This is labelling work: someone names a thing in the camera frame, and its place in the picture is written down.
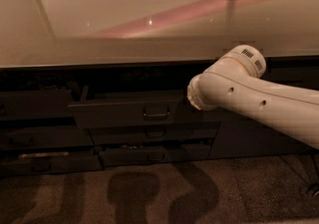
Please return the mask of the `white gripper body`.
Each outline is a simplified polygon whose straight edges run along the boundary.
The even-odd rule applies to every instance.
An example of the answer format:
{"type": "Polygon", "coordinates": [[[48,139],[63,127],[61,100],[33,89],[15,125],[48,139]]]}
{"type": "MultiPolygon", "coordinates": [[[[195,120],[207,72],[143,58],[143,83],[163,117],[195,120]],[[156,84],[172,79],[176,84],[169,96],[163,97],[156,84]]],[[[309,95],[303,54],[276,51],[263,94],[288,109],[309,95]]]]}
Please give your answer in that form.
{"type": "Polygon", "coordinates": [[[198,87],[199,75],[193,77],[187,86],[187,99],[199,111],[212,111],[216,105],[210,104],[202,95],[198,87]]]}

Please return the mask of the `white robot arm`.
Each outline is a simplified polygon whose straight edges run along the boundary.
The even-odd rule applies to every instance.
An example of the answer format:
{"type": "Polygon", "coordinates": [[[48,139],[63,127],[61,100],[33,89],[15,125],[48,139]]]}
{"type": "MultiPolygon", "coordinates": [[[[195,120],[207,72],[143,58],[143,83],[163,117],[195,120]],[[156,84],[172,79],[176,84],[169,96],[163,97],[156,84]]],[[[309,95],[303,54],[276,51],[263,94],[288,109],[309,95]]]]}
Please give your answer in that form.
{"type": "Polygon", "coordinates": [[[319,92],[264,81],[265,69],[257,49],[239,45],[190,80],[187,98],[200,111],[222,107],[318,149],[319,92]]]}

